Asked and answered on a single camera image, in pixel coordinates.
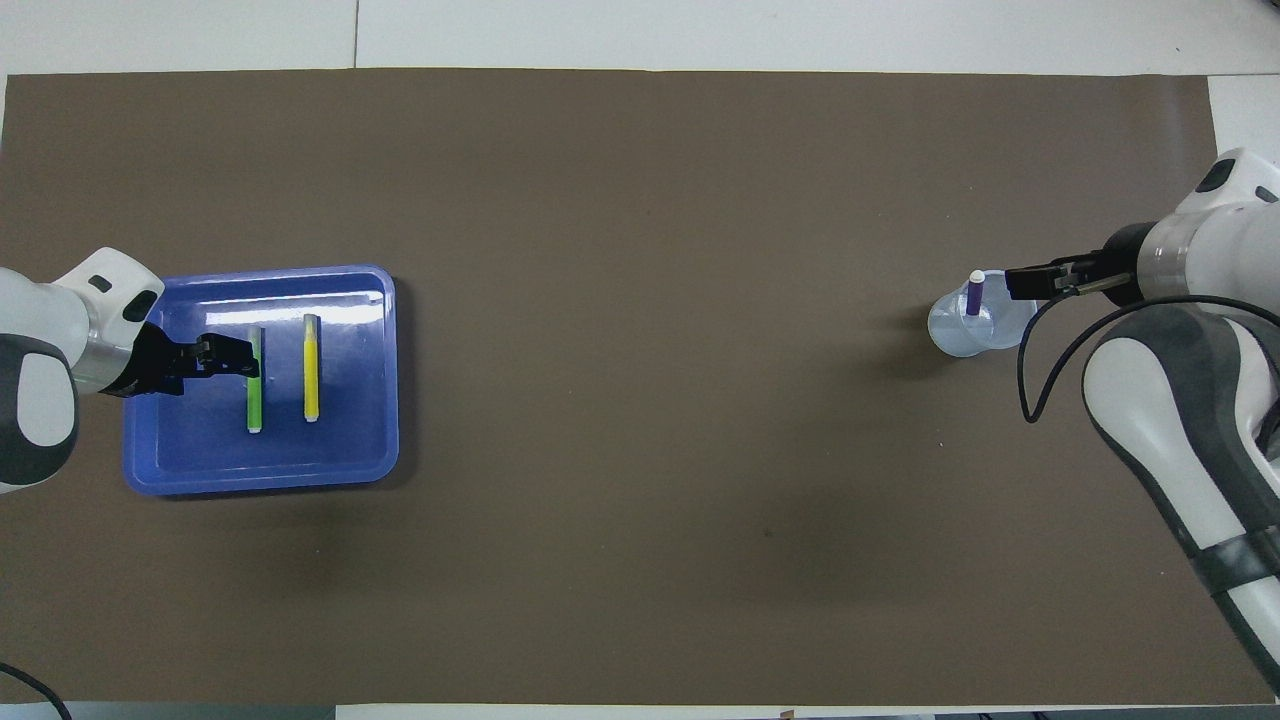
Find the purple marker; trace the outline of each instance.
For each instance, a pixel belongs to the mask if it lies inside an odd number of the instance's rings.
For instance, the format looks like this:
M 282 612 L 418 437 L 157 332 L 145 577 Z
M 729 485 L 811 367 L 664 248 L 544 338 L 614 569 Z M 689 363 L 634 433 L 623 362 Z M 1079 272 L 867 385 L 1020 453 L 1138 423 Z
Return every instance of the purple marker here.
M 987 282 L 987 274 L 982 270 L 969 273 L 969 292 L 965 293 L 964 314 L 974 316 L 982 310 L 982 286 Z

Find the blue plastic tray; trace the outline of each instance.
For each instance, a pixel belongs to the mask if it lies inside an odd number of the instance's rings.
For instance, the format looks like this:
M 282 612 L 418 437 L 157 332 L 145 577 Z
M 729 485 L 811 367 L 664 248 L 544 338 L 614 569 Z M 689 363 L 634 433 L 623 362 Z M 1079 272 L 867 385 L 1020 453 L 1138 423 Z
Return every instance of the blue plastic tray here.
M 262 432 L 244 378 L 124 404 L 124 477 L 145 495 L 367 483 L 399 456 L 396 288 L 374 265 L 168 278 L 150 316 L 175 342 L 262 332 Z M 320 316 L 320 420 L 302 418 L 302 315 Z

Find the cable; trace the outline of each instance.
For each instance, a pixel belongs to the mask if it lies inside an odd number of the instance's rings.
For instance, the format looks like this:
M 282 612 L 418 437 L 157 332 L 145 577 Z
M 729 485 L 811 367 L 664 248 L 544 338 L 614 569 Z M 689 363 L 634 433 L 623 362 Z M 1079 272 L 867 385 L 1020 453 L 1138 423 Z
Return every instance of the cable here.
M 17 678 L 19 682 L 31 687 L 31 689 L 45 696 L 45 700 L 49 701 L 49 705 L 54 706 L 54 710 L 58 711 L 58 716 L 61 717 L 61 720 L 72 720 L 72 714 L 69 710 L 67 710 L 67 703 L 63 702 L 63 698 L 58 697 L 58 693 L 54 692 L 54 688 L 50 688 L 45 683 L 41 683 L 36 678 L 32 678 L 27 673 L 23 673 L 22 670 L 14 667 L 13 665 L 9 665 L 8 662 L 0 662 L 0 673 L 4 673 L 5 675 L 9 675 L 12 678 Z
M 1032 337 L 1032 329 L 1036 323 L 1044 316 L 1044 313 L 1053 307 L 1059 302 L 1066 300 L 1068 297 L 1074 297 L 1078 295 L 1074 288 L 1068 290 L 1062 295 L 1053 296 L 1048 302 L 1041 307 L 1036 315 L 1032 316 L 1030 322 L 1027 323 L 1027 329 L 1023 331 L 1023 341 L 1018 345 L 1018 401 L 1023 406 L 1023 419 L 1028 423 L 1036 423 L 1039 420 L 1042 413 L 1044 413 L 1044 405 L 1048 402 L 1048 396 L 1053 392 L 1053 383 L 1057 382 L 1057 377 L 1062 374 L 1062 369 L 1066 368 L 1066 363 L 1075 355 L 1075 351 L 1080 348 L 1091 337 L 1097 334 L 1098 331 L 1107 327 L 1112 322 L 1130 314 L 1142 310 L 1143 307 L 1151 307 L 1152 305 L 1178 305 L 1185 302 L 1199 302 L 1203 305 L 1221 305 L 1224 307 L 1233 307 L 1235 310 L 1243 310 L 1245 313 L 1257 315 L 1263 320 L 1271 323 L 1276 328 L 1280 328 L 1280 316 L 1275 313 L 1253 305 L 1252 302 L 1244 302 L 1243 300 L 1233 300 L 1230 297 L 1221 297 L 1217 295 L 1178 295 L 1174 297 L 1156 297 L 1152 300 L 1143 300 L 1142 302 L 1134 302 L 1133 305 L 1125 305 L 1124 307 L 1105 315 L 1101 320 L 1093 323 L 1084 329 L 1080 334 L 1066 346 L 1066 350 L 1059 355 L 1057 361 L 1053 363 L 1053 368 L 1048 372 L 1048 377 L 1044 379 L 1044 387 L 1041 388 L 1039 397 L 1036 400 L 1036 407 L 1030 409 L 1027 405 L 1027 373 L 1024 370 L 1024 361 L 1027 357 L 1027 342 Z

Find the plastic cup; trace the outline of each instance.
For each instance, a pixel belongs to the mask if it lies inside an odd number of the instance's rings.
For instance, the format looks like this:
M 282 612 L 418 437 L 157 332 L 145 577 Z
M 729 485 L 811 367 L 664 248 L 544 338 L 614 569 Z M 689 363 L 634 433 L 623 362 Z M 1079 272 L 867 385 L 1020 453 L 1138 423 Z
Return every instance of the plastic cup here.
M 1034 300 L 1009 297 L 1004 270 L 984 270 L 982 305 L 977 315 L 965 313 L 969 283 L 965 282 L 933 304 L 929 337 L 938 350 L 955 357 L 973 357 L 983 350 L 1004 350 L 1023 340 L 1027 323 L 1039 306 Z

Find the brown mat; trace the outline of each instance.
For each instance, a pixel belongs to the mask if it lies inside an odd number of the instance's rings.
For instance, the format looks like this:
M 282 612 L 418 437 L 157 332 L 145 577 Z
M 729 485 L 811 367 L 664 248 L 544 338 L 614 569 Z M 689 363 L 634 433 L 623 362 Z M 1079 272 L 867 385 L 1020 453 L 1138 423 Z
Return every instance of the brown mat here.
M 15 77 L 3 152 L 32 278 L 110 245 L 402 301 L 376 486 L 141 497 L 90 397 L 0 498 L 0 653 L 72 698 L 1270 701 L 1078 373 L 1028 427 L 1012 352 L 924 332 L 975 266 L 1170 211 L 1203 78 Z

